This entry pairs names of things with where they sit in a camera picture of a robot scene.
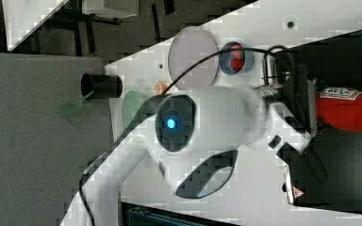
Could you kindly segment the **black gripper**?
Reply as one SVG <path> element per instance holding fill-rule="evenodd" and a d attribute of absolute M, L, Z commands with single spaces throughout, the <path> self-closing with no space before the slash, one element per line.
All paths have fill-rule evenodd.
<path fill-rule="evenodd" d="M 290 51 L 277 52 L 275 65 L 277 78 L 282 85 L 282 97 L 294 117 L 293 120 L 287 119 L 287 122 L 291 122 L 292 127 L 297 130 L 300 139 L 298 143 L 304 145 L 303 148 L 292 147 L 292 143 L 288 141 L 277 153 L 290 164 L 305 156 L 311 139 L 317 134 L 314 85 L 308 80 L 307 67 L 299 63 Z"/>

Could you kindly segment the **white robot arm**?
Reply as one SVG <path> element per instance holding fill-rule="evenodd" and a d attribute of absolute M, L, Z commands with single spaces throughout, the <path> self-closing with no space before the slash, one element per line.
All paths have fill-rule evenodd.
<path fill-rule="evenodd" d="M 201 199 L 229 180 L 240 146 L 285 165 L 311 138 L 268 86 L 165 91 L 143 103 L 112 151 L 83 171 L 59 226 L 118 226 L 119 191 L 145 155 L 175 196 Z"/>

